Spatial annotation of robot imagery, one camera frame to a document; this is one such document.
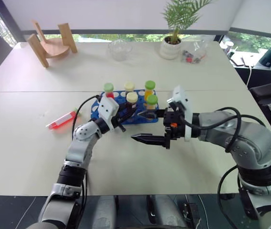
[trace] potted plant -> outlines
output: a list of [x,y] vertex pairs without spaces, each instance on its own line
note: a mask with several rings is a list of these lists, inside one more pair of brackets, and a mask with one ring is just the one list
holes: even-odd
[[172,35],[167,36],[161,43],[160,55],[164,59],[175,59],[180,52],[181,40],[178,35],[200,18],[198,11],[210,4],[212,0],[171,0],[163,13]]

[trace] dark floor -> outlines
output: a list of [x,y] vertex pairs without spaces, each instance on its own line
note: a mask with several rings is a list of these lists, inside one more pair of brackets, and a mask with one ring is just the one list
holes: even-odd
[[[229,229],[230,226],[221,214],[216,195],[200,195],[205,205],[208,223],[210,229]],[[185,195],[171,195],[175,202],[185,202]],[[89,229],[92,225],[92,218],[96,203],[99,197],[88,197],[87,206],[79,226],[79,229]],[[16,229],[16,226],[22,218],[24,212],[34,200],[34,197],[8,197],[0,196],[0,229]],[[46,197],[37,197],[20,221],[17,229],[25,229],[36,222],[38,214],[46,200]],[[199,207],[201,228],[207,229],[204,209],[197,195],[188,195],[190,203],[197,203]],[[256,229],[258,224],[249,220],[243,211],[239,196],[234,199],[223,201],[223,206],[228,215],[232,218],[239,229]],[[117,213],[117,226],[141,226],[149,225],[146,213],[145,196],[120,196],[119,210]]]

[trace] wooden stand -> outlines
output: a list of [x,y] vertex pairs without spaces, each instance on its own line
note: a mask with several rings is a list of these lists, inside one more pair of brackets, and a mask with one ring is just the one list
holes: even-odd
[[49,63],[46,58],[65,56],[70,49],[72,53],[77,53],[77,48],[68,23],[58,25],[61,38],[51,39],[45,38],[38,22],[33,21],[33,23],[41,41],[39,41],[37,35],[33,33],[27,39],[27,42],[30,44],[36,56],[45,68],[49,67]]

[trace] white table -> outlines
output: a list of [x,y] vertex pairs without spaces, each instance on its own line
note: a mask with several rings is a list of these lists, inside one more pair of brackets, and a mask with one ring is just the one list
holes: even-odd
[[[0,195],[46,196],[56,182],[71,142],[71,123],[57,131],[45,125],[77,107],[94,93],[0,93]],[[264,115],[247,91],[187,91],[193,112],[210,112],[224,106],[260,118]],[[168,92],[157,92],[164,107]],[[86,104],[79,123],[89,119]],[[171,149],[148,146],[129,136],[162,135],[162,121],[126,125],[127,131],[105,134],[96,144],[89,165],[90,195],[216,193],[221,176],[235,165],[219,146],[192,139],[171,142]],[[223,192],[237,192],[235,171]]]
[[116,90],[132,80],[136,88],[156,81],[156,90],[247,90],[217,42],[208,47],[200,64],[164,60],[159,42],[133,42],[124,62],[107,55],[108,43],[78,43],[77,54],[48,60],[45,69],[28,43],[19,43],[0,66],[0,92],[96,92],[112,82]]

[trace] test tube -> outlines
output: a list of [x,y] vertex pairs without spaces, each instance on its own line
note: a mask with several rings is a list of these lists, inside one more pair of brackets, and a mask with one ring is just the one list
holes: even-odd
[[77,109],[75,109],[75,110],[65,114],[64,116],[58,118],[54,122],[46,125],[46,127],[49,128],[50,130],[57,129],[60,126],[66,124],[67,122],[73,120],[75,118],[75,116],[76,116],[76,112],[77,112]]
[[158,103],[158,97],[155,94],[151,94],[147,97],[147,110],[154,110]]
[[136,107],[136,102],[137,102],[138,96],[136,92],[129,92],[126,96],[127,100],[127,105],[130,108],[135,108]]
[[154,93],[154,88],[156,86],[156,83],[152,80],[148,80],[145,83],[145,94],[144,94],[144,100],[147,102],[147,98]]
[[129,92],[133,92],[135,89],[135,84],[133,82],[126,82],[124,85],[125,88],[125,95],[127,96],[127,94]]
[[109,98],[115,98],[114,94],[113,94],[113,84],[112,83],[105,83],[104,84],[104,91],[105,91],[105,95],[106,97]]

